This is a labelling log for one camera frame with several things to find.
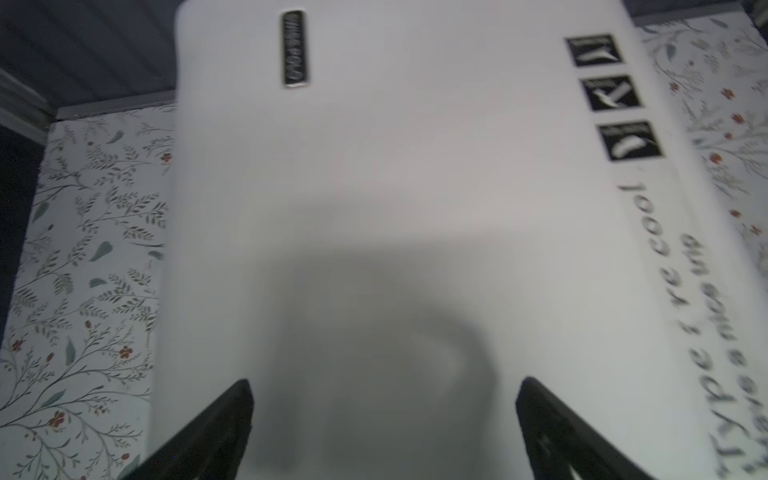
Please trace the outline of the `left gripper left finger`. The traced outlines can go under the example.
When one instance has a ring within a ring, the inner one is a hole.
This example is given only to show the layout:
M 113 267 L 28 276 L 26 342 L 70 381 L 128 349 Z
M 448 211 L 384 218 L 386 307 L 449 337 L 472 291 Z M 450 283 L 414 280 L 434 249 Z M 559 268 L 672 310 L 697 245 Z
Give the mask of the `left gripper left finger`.
M 253 410 L 250 384 L 241 379 L 127 477 L 234 479 L 251 432 Z

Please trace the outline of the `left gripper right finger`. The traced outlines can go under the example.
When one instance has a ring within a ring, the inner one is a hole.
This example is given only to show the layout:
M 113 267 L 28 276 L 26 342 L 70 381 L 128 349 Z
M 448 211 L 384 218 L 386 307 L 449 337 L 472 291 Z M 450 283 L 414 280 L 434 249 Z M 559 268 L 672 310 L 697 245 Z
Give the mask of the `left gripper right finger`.
M 533 377 L 521 383 L 516 412 L 536 480 L 652 479 Z

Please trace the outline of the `black hard-shell suitcase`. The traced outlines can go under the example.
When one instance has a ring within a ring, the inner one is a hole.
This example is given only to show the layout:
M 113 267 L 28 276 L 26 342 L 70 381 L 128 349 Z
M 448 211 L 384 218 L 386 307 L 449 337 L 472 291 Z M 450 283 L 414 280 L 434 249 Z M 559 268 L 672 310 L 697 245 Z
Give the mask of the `black hard-shell suitcase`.
M 767 301 L 619 1 L 186 1 L 149 447 L 529 479 L 542 383 L 655 479 L 767 475 Z

